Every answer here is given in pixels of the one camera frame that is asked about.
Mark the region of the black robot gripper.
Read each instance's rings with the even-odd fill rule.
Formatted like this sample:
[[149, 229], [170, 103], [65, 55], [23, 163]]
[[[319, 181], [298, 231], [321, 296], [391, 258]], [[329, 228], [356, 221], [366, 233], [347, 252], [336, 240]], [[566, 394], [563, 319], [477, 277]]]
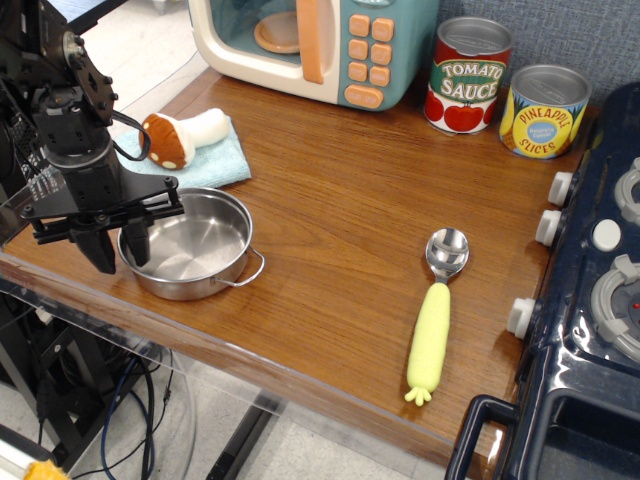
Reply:
[[111, 146], [76, 157], [49, 153], [48, 159], [64, 185], [26, 206], [22, 217], [38, 243], [71, 239], [101, 273], [116, 272], [106, 231], [122, 228], [124, 245], [142, 267], [150, 258], [148, 228], [184, 212], [175, 177], [132, 172]]

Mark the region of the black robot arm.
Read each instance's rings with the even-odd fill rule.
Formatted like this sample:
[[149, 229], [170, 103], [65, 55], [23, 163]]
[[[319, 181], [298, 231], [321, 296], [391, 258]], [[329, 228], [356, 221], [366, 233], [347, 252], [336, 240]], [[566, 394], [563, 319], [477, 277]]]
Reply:
[[111, 79], [47, 1], [1, 4], [1, 91], [35, 130], [63, 186], [21, 215], [40, 244], [68, 240], [102, 273], [115, 272], [109, 232], [119, 229], [137, 265], [150, 259], [149, 228], [183, 213], [173, 176], [131, 172], [108, 128], [117, 112]]

